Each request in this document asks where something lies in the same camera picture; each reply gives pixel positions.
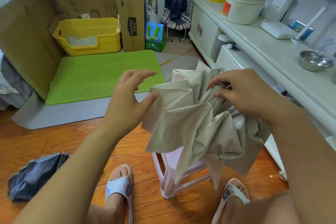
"metal bowl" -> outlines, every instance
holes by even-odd
[[[308,71],[319,72],[333,67],[334,62],[320,53],[302,51],[300,52],[299,65]]]

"white slide sandal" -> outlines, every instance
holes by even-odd
[[[127,202],[128,202],[129,224],[133,224],[133,213],[132,213],[133,178],[132,178],[131,168],[126,164],[116,167],[115,170],[112,172],[109,180],[115,174],[115,172],[122,167],[127,168],[128,175],[125,176],[125,177],[121,177],[119,179],[115,179],[113,181],[107,182],[105,204],[106,204],[107,198],[114,193],[118,193],[118,194],[124,196],[126,198]]]
[[[238,180],[236,178],[232,178],[227,182],[227,184],[225,185],[223,195],[222,195],[222,198],[220,200],[218,209],[217,209],[215,215],[212,218],[211,224],[217,224],[218,223],[218,221],[221,217],[222,210],[223,210],[226,202],[228,201],[228,199],[230,197],[238,197],[243,202],[244,205],[246,205],[250,202],[249,195],[247,194],[247,197],[246,197],[235,185],[232,184],[232,182],[234,180],[237,180],[237,181],[241,182],[240,180]]]

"black logo label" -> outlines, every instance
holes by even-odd
[[[135,17],[128,18],[127,28],[130,36],[137,36],[137,19]]]

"yellow litter box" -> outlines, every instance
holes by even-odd
[[[63,20],[52,36],[70,56],[121,50],[120,26],[116,18]]]

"perforated green mat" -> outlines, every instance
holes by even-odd
[[[50,83],[47,105],[110,97],[125,70],[154,70],[137,92],[165,83],[154,51],[119,52],[64,57]]]

